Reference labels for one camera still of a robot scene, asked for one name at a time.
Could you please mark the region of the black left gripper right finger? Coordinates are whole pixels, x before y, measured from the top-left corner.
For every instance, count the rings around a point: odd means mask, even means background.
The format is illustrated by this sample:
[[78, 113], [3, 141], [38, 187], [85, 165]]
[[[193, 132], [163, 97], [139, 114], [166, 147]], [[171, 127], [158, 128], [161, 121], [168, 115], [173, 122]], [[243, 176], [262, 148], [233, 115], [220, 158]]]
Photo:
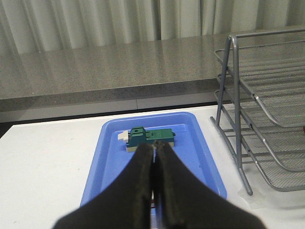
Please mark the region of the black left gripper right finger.
[[179, 159], [172, 147], [157, 141], [154, 199], [161, 229], [264, 229], [256, 216], [214, 193]]

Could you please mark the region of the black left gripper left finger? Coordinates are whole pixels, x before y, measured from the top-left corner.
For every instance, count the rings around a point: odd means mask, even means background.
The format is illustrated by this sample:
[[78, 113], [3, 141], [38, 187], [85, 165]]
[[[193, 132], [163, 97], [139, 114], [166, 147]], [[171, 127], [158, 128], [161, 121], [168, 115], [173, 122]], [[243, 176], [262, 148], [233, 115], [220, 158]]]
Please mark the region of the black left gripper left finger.
[[148, 229], [153, 147], [138, 145], [130, 162], [98, 196], [59, 219], [55, 229]]

